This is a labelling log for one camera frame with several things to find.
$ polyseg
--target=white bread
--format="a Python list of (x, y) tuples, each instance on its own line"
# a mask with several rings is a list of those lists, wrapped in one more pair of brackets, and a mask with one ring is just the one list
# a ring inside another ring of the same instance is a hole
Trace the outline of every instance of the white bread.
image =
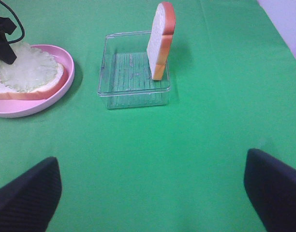
[(68, 74), (63, 65), (58, 63), (56, 77), (44, 86), (38, 87), (31, 92), (17, 92), (0, 83), (0, 100), (40, 100), (48, 99), (54, 95), (66, 83)]
[(151, 36), (147, 46), (153, 80), (162, 80), (175, 25), (176, 16), (173, 5), (166, 1), (161, 2), (153, 19)]

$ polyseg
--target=pink bowl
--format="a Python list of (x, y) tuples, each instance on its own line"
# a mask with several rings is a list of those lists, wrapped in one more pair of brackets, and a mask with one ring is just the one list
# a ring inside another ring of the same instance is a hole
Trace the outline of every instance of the pink bowl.
[(54, 45), (38, 44), (32, 47), (40, 48), (51, 54), (58, 63), (61, 63), (67, 73), (68, 79), (64, 86), (48, 99), (44, 100), (0, 100), (0, 117), (23, 117), (40, 112), (59, 100), (70, 88), (74, 80), (74, 61), (72, 56), (63, 48)]

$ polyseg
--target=bread slice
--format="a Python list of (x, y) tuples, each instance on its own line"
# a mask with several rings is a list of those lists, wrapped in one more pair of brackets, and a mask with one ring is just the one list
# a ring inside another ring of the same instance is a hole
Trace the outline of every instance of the bread slice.
[(0, 100), (40, 100), (48, 99), (54, 95), (66, 83), (68, 74), (63, 65), (58, 63), (56, 77), (44, 86), (38, 87), (31, 92), (17, 92), (0, 83)]
[(174, 7), (163, 1), (158, 7), (152, 23), (147, 46), (147, 55), (153, 80), (162, 80), (176, 25)]

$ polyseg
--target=transparent box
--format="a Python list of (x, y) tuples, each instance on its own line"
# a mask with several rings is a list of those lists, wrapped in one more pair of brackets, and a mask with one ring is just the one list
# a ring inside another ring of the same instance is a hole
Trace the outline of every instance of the transparent box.
[(146, 48), (151, 31), (107, 35), (98, 94), (108, 109), (168, 104), (170, 74), (151, 79)]

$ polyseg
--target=green table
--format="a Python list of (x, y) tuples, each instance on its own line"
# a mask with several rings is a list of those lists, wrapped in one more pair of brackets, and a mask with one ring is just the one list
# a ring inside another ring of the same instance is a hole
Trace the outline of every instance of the green table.
[[(75, 61), (56, 104), (0, 118), (0, 187), (59, 160), (48, 232), (264, 231), (243, 187), (245, 158), (256, 147), (296, 168), (296, 61), (256, 0), (173, 0), (170, 103), (120, 110), (97, 96), (104, 37), (150, 29), (158, 1), (5, 2), (26, 42)], [(0, 6), (0, 16), (10, 14)]]

